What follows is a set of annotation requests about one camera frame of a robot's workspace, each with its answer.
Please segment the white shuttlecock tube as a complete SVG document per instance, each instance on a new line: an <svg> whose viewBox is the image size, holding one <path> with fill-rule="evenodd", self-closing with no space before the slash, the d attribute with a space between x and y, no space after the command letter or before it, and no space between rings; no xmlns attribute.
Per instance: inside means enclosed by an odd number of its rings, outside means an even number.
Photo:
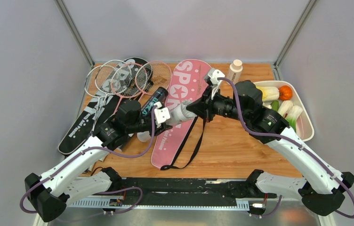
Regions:
<svg viewBox="0 0 354 226"><path fill-rule="evenodd" d="M185 121L189 121L197 115L189 110L187 110L188 105L192 104L192 100L184 100L178 106L173 108L172 110L169 109L171 119L165 122L167 125L176 126Z"/></svg>

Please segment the black shuttlecock tube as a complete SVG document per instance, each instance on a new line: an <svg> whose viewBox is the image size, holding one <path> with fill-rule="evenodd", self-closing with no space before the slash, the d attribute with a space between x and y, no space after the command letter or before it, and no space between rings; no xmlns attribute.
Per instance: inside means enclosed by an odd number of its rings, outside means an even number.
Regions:
<svg viewBox="0 0 354 226"><path fill-rule="evenodd" d="M168 91L164 87L159 87L155 90L155 92L151 95L151 97L145 102L145 104L141 108L141 113L143 116L147 116L151 113L151 110L155 103L161 102L165 103L165 100L168 96Z"/></svg>

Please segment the pink racket cover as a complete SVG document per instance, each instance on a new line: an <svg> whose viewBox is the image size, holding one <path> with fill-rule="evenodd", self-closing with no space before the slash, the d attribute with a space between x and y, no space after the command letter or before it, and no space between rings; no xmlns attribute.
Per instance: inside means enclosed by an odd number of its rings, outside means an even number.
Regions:
<svg viewBox="0 0 354 226"><path fill-rule="evenodd" d="M185 100L195 101L200 98L208 86L204 75L210 69L208 63L197 59L187 59L178 63L172 73L165 106L172 110ZM158 169L164 165L174 164L195 123L196 120L192 119L158 135L151 164Z"/></svg>

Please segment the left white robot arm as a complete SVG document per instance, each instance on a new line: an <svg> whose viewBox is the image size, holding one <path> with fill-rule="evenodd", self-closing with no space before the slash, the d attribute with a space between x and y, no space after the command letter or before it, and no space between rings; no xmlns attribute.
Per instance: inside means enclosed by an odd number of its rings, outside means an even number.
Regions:
<svg viewBox="0 0 354 226"><path fill-rule="evenodd" d="M71 155L48 171L40 175L31 173L24 179L26 192L20 201L21 210L38 214L47 223L57 219L69 205L90 195L105 192L116 195L121 190L121 181L111 168L82 180L76 181L76 178L110 153L128 158L115 149L124 144L130 134L149 132L149 139L153 141L156 135L172 127L171 118L169 108L161 102L156 102L144 115L138 101L125 101Z"/></svg>

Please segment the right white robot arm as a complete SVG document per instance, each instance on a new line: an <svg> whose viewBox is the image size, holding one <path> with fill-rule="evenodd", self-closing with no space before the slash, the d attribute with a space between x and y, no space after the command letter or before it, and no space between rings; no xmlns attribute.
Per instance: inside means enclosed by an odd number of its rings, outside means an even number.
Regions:
<svg viewBox="0 0 354 226"><path fill-rule="evenodd" d="M351 172L341 172L322 160L295 132L288 121L275 110L263 106L262 91L251 81L231 84L233 98L214 92L208 86L202 97L190 103L187 110L206 122L220 115L239 120L243 128L262 144L284 156L301 174L284 177L254 170L248 177L246 191L252 197L262 193L300 200L320 216L340 213L345 197L354 205L350 188Z"/></svg>

